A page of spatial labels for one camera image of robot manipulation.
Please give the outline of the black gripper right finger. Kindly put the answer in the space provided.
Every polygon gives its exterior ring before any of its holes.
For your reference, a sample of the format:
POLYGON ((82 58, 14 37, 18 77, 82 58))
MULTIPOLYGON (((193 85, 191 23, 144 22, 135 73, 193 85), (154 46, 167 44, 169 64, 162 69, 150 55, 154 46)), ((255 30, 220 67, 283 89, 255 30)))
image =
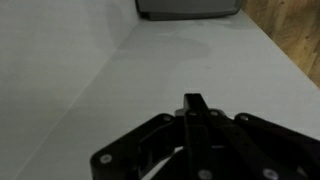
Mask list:
POLYGON ((230 119, 202 96, 199 111, 251 180, 320 180, 319 140, 248 113, 230 119))

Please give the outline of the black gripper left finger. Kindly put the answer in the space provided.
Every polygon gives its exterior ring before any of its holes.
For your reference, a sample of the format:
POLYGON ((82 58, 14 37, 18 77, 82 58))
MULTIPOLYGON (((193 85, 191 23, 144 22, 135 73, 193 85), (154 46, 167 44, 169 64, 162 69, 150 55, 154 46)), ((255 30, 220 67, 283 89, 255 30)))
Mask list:
POLYGON ((213 180, 208 107, 199 94, 186 94, 174 115, 159 114, 94 153, 93 180, 213 180))

